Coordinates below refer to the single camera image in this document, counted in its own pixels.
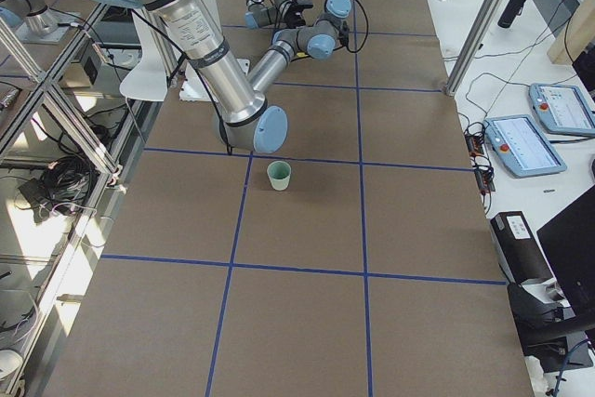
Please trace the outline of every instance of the black bottle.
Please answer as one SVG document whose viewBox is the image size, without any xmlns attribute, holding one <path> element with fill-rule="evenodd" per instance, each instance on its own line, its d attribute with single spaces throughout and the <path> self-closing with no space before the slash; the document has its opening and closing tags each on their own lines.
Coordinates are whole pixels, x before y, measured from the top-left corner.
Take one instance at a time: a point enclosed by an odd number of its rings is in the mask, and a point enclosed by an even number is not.
<svg viewBox="0 0 595 397">
<path fill-rule="evenodd" d="M 509 0 L 509 4 L 504 8 L 504 12 L 498 20 L 498 25 L 502 28 L 510 28 L 514 18 L 521 15 L 522 6 L 526 0 Z"/>
</svg>

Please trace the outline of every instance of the black box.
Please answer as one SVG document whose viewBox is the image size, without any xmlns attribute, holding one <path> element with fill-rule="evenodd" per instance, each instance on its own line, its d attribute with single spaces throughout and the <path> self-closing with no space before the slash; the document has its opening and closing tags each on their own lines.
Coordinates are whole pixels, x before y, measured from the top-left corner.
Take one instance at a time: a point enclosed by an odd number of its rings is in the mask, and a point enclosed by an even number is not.
<svg viewBox="0 0 595 397">
<path fill-rule="evenodd" d="M 519 285 L 542 284 L 553 276 L 521 211 L 498 213 L 492 220 L 500 265 Z"/>
</svg>

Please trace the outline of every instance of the black monitor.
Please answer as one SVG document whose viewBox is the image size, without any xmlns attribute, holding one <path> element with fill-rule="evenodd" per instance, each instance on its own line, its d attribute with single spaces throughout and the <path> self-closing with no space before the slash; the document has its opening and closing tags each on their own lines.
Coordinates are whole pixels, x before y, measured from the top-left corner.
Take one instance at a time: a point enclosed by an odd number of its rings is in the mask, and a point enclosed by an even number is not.
<svg viewBox="0 0 595 397">
<path fill-rule="evenodd" d="M 509 297 L 525 355 L 551 372 L 585 335 L 595 340 L 595 187 L 539 229 L 537 238 L 572 309 L 543 304 L 517 285 L 509 286 Z M 592 366 L 587 346 L 568 366 Z"/>
</svg>

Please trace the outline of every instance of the green cup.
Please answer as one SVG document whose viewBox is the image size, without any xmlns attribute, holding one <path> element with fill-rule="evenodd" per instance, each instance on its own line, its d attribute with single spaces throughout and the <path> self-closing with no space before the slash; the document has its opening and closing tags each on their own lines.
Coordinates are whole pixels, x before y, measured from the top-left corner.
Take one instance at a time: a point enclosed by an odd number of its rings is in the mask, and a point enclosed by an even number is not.
<svg viewBox="0 0 595 397">
<path fill-rule="evenodd" d="M 267 167 L 267 175 L 271 186 L 276 191 L 283 191 L 289 186 L 289 179 L 291 178 L 291 166 L 287 162 L 276 161 L 272 162 Z"/>
</svg>

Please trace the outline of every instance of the white table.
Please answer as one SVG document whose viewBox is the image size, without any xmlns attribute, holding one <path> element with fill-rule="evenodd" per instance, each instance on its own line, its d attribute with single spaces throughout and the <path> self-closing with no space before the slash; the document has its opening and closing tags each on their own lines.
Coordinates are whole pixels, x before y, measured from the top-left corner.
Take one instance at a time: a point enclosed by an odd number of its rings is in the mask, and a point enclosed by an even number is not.
<svg viewBox="0 0 595 397">
<path fill-rule="evenodd" d="M 441 41 L 446 70 L 450 73 L 455 65 L 452 57 L 457 56 L 463 47 L 483 0 L 428 0 L 428 2 L 436 33 Z M 547 28 L 546 21 L 541 17 L 532 0 L 526 2 L 521 16 L 516 18 L 509 29 L 500 28 L 496 24 L 503 9 L 504 5 L 498 10 L 494 23 L 490 25 L 483 39 L 483 47 L 476 56 L 521 50 L 532 45 Z M 552 22 L 552 26 L 557 26 L 565 19 L 562 16 L 556 18 Z M 528 85 L 556 83 L 574 75 L 575 71 L 571 66 L 553 65 L 549 61 L 547 51 L 553 41 L 553 35 L 549 35 L 540 45 L 535 46 L 510 81 Z M 474 60 L 461 87 L 456 92 L 455 98 L 459 111 L 467 115 L 471 122 L 482 121 L 484 112 L 465 98 L 469 91 L 469 85 L 484 72 L 508 80 L 529 51 L 527 49 L 520 54 Z M 578 77 L 565 84 L 580 86 L 588 98 L 590 107 L 595 110 L 595 104 Z M 528 88 L 524 86 L 506 86 L 494 106 L 488 109 L 503 86 L 503 82 L 492 76 L 484 75 L 473 83 L 469 98 L 488 110 L 488 116 L 518 113 L 534 116 Z M 466 127 L 466 120 L 462 119 L 461 124 Z M 548 137 L 549 139 L 573 139 L 573 137 L 555 135 L 548 135 Z M 496 192 L 492 194 L 492 205 L 487 217 L 492 218 L 502 211 L 521 210 L 532 230 L 536 232 L 593 185 L 590 164 L 595 154 L 595 140 L 556 145 L 556 150 L 568 165 L 568 169 L 561 174 L 528 179 L 514 178 L 491 153 L 492 164 L 495 168 Z M 564 377 L 568 381 L 562 383 L 559 397 L 592 397 L 593 390 L 595 390 L 595 368 L 566 371 Z M 555 374 L 547 374 L 547 379 L 553 386 Z"/>
</svg>

